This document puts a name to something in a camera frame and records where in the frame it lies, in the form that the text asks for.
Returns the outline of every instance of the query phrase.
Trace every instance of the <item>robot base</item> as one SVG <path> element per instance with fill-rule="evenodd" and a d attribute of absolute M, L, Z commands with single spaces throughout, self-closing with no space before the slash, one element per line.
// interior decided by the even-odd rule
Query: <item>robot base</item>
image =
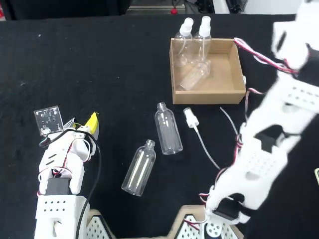
<path fill-rule="evenodd" d="M 202 224 L 199 228 L 204 233 L 200 233 L 195 228 L 189 226 L 183 219 L 189 221 L 201 221 L 204 219 L 204 206 L 194 205 L 182 206 L 179 210 L 170 232 L 165 237 L 153 239 L 243 239 L 243 234 L 234 225 Z M 102 215 L 97 210 L 90 210 L 88 215 L 87 239 L 116 239 Z"/>

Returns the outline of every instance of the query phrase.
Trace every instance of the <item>bottle neck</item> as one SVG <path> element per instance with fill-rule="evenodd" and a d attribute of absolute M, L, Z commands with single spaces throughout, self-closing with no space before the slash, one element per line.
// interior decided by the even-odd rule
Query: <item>bottle neck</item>
<path fill-rule="evenodd" d="M 164 102 L 158 103 L 158 111 L 164 111 L 166 109 L 166 104 Z"/>
<path fill-rule="evenodd" d="M 154 149 L 154 146 L 155 146 L 155 142 L 153 140 L 146 140 L 146 143 L 145 143 L 145 147 L 146 148 L 150 148 L 150 149 Z"/>

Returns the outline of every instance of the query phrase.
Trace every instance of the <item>red object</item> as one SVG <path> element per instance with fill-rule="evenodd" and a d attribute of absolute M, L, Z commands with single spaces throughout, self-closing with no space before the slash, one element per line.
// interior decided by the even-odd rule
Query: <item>red object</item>
<path fill-rule="evenodd" d="M 1 5 L 0 5 L 0 18 L 2 18 L 2 17 L 4 17 L 4 13 L 3 13 L 2 7 L 1 7 Z"/>
<path fill-rule="evenodd" d="M 170 11 L 170 14 L 177 14 L 177 9 L 176 8 L 172 8 L 172 10 Z"/>

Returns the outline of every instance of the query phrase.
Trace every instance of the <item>yellow object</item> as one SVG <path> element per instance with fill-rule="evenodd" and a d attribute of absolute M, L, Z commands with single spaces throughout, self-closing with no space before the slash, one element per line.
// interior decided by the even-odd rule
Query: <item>yellow object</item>
<path fill-rule="evenodd" d="M 98 127 L 98 124 L 99 124 L 97 114 L 98 113 L 94 112 L 89 118 L 89 120 L 86 122 L 86 124 L 84 125 L 90 128 L 91 134 L 95 133 L 96 128 Z"/>

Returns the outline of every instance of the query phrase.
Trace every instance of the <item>black table surface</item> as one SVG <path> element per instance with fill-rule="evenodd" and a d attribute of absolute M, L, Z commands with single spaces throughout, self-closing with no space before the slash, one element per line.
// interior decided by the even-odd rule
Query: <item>black table surface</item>
<path fill-rule="evenodd" d="M 194 15 L 194 30 L 201 15 Z M 212 15 L 215 38 L 241 37 L 271 55 L 272 24 L 291 15 Z M 217 169 L 206 157 L 183 115 L 173 105 L 169 39 L 184 15 L 117 16 L 30 20 L 0 23 L 0 238 L 32 238 L 43 149 L 33 110 L 59 105 L 64 121 L 85 122 L 100 113 L 102 177 L 90 202 L 119 237 L 166 235 L 182 205 L 200 204 Z M 265 91 L 274 83 L 274 68 L 239 50 L 249 87 Z M 160 151 L 154 114 L 158 102 L 175 113 L 184 146 L 181 153 Z M 261 101 L 251 97 L 251 109 Z M 208 150 L 221 167 L 232 162 L 234 132 L 218 106 L 192 106 Z M 243 102 L 225 106 L 237 127 Z M 319 167 L 315 119 L 289 154 L 289 164 L 275 181 L 255 216 L 239 226 L 249 239 L 315 238 L 319 215 Z M 157 160 L 142 197 L 121 190 L 136 149 L 156 142 Z M 85 165 L 81 194 L 86 196 L 97 160 Z"/>

